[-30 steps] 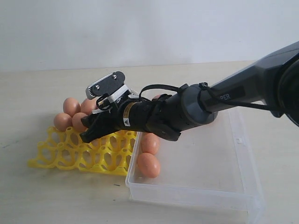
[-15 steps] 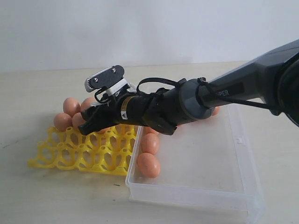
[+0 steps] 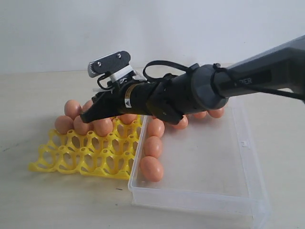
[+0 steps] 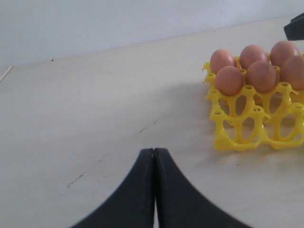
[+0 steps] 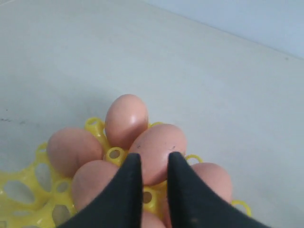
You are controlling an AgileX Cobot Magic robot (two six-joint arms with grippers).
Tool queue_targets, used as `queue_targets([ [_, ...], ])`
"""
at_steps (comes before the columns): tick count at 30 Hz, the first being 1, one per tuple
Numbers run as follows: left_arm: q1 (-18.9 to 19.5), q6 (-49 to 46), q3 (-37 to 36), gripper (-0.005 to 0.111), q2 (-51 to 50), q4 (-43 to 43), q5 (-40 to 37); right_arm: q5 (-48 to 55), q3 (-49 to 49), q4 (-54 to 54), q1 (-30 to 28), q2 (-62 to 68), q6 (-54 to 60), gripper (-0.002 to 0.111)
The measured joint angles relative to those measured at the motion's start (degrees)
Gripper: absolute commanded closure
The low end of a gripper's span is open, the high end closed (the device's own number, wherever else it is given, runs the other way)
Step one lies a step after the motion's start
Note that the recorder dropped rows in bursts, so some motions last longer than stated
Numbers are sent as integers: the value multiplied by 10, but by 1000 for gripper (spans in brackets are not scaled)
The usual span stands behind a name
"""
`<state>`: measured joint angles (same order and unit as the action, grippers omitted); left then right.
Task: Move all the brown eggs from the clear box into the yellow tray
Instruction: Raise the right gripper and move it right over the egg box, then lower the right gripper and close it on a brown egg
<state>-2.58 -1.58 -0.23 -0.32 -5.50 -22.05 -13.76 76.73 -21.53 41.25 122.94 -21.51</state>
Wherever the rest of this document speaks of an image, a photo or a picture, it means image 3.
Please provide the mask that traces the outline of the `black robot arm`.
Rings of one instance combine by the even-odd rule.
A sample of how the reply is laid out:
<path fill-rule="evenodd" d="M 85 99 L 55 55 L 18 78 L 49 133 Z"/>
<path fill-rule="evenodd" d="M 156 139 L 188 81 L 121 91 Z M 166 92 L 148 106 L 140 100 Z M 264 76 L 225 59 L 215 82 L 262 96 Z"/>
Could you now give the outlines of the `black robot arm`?
<path fill-rule="evenodd" d="M 138 74 L 130 54 L 116 52 L 88 65 L 88 74 L 107 79 L 81 114 L 84 123 L 123 114 L 154 116 L 172 125 L 184 115 L 224 107 L 233 96 L 266 93 L 304 100 L 305 38 L 298 37 L 227 68 L 218 63 L 183 66 L 170 61 L 152 61 L 183 71 L 152 78 Z"/>

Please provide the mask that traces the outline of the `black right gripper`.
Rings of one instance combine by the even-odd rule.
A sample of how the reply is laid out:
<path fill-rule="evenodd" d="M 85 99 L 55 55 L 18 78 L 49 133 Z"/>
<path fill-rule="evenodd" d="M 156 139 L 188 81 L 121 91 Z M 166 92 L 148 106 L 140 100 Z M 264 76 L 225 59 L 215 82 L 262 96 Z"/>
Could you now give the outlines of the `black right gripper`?
<path fill-rule="evenodd" d="M 123 114 L 171 117 L 172 103 L 166 88 L 170 84 L 170 80 L 116 83 L 112 93 L 94 95 L 91 98 L 93 105 L 80 117 L 84 123 Z"/>

